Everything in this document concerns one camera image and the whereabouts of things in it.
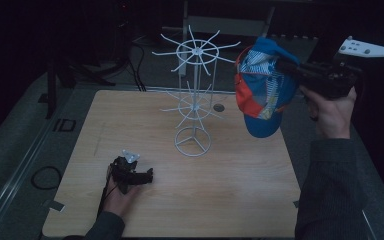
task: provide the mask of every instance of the wire display stand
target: wire display stand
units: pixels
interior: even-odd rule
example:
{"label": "wire display stand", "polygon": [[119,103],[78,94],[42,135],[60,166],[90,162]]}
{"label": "wire display stand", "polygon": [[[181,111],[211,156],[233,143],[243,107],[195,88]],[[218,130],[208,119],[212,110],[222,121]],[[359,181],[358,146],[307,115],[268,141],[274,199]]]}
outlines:
{"label": "wire display stand", "polygon": [[[182,96],[181,76],[179,73],[178,96],[173,93],[167,92],[172,97],[178,99],[179,103],[176,108],[162,109],[162,111],[179,111],[179,113],[183,116],[183,120],[177,125],[176,128],[182,126],[186,120],[190,120],[192,122],[191,125],[188,125],[177,132],[174,139],[174,145],[176,146],[177,150],[179,150],[179,152],[181,152],[182,154],[190,157],[196,157],[208,152],[211,146],[210,134],[207,132],[207,130],[205,130],[202,120],[209,115],[222,118],[217,114],[212,113],[211,110],[213,104],[213,92],[216,78],[217,60],[220,59],[230,63],[235,62],[220,57],[220,49],[238,46],[240,42],[233,45],[218,47],[213,44],[211,40],[214,39],[220,33],[220,31],[217,31],[217,33],[211,36],[208,40],[195,39],[190,26],[189,33],[191,36],[191,40],[187,40],[183,43],[174,41],[161,34],[161,36],[165,40],[176,44],[177,49],[175,52],[152,53],[159,56],[176,55],[179,59],[179,66],[171,70],[172,72],[178,71],[185,64],[193,65],[194,67],[193,87],[191,88],[189,82],[187,82],[186,96]],[[212,83],[208,86],[206,90],[202,91],[202,69],[204,69],[205,73],[208,76],[211,76],[211,73],[207,67],[209,64],[213,64]]]}

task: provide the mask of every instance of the cable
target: cable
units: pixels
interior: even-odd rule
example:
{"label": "cable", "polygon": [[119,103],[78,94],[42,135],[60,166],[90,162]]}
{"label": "cable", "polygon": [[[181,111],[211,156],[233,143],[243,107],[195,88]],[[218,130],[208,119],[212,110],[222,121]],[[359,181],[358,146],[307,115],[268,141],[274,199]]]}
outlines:
{"label": "cable", "polygon": [[138,87],[139,91],[146,92],[146,87],[143,84],[142,80],[140,79],[140,74],[139,74],[140,66],[142,65],[142,61],[143,61],[143,58],[145,56],[145,51],[143,50],[143,48],[140,45],[138,45],[136,43],[132,43],[132,46],[139,48],[141,50],[141,52],[142,52],[142,56],[139,59],[139,63],[137,65],[137,69],[135,69],[135,67],[133,66],[133,63],[130,60],[130,58],[127,59],[128,64],[129,64],[130,68],[132,69],[132,73],[130,73],[130,74],[133,75],[133,79],[134,79],[134,81],[136,83],[136,86]]}
{"label": "cable", "polygon": [[114,191],[114,189],[118,188],[118,183],[117,185],[115,185],[106,195],[105,195],[105,198],[104,198],[104,202],[105,202],[105,199],[107,199],[107,197]]}
{"label": "cable", "polygon": [[[53,169],[58,174],[58,184],[56,186],[42,187],[36,183],[36,176],[39,173],[41,173],[42,171],[47,170],[47,169]],[[33,173],[32,177],[30,178],[30,183],[33,185],[33,187],[40,189],[40,190],[52,190],[52,189],[58,189],[59,184],[61,183],[61,180],[62,180],[62,175],[61,175],[61,172],[58,170],[58,168],[56,168],[54,166],[45,166],[45,167],[42,167],[39,170],[37,170],[35,173]]]}

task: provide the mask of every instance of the hand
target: hand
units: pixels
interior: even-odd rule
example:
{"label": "hand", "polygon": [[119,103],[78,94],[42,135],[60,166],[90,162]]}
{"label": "hand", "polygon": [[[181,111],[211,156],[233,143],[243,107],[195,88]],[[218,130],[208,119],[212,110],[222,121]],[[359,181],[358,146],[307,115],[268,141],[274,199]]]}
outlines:
{"label": "hand", "polygon": [[111,176],[108,181],[107,197],[105,198],[102,211],[112,212],[122,218],[127,213],[139,191],[140,186],[133,186],[129,189],[127,194],[124,195],[116,186]]}
{"label": "hand", "polygon": [[347,97],[327,100],[318,93],[300,86],[308,97],[310,117],[317,119],[317,130],[324,138],[350,138],[351,115],[357,93],[354,87]]}

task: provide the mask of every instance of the wooden table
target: wooden table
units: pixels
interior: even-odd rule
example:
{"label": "wooden table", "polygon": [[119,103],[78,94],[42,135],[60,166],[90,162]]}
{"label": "wooden table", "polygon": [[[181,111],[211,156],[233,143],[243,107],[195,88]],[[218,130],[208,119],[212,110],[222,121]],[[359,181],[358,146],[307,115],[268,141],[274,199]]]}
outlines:
{"label": "wooden table", "polygon": [[125,237],[291,237],[299,187],[282,133],[266,139],[246,130],[235,96],[215,94],[223,112],[203,120],[210,150],[187,157],[174,146],[183,119],[163,92],[99,91],[50,211],[48,237],[84,235],[92,227],[107,167],[126,149],[141,155],[138,172],[154,168],[125,217]]}

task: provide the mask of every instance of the sleeve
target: sleeve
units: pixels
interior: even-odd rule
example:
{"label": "sleeve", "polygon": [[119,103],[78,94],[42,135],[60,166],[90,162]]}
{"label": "sleeve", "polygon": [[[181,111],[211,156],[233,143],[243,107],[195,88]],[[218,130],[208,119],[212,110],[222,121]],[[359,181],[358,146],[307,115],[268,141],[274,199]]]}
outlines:
{"label": "sleeve", "polygon": [[110,212],[101,212],[84,240],[119,240],[124,230],[124,222]]}
{"label": "sleeve", "polygon": [[327,139],[311,145],[310,168],[301,189],[295,239],[365,239],[366,203],[357,178],[354,144]]}

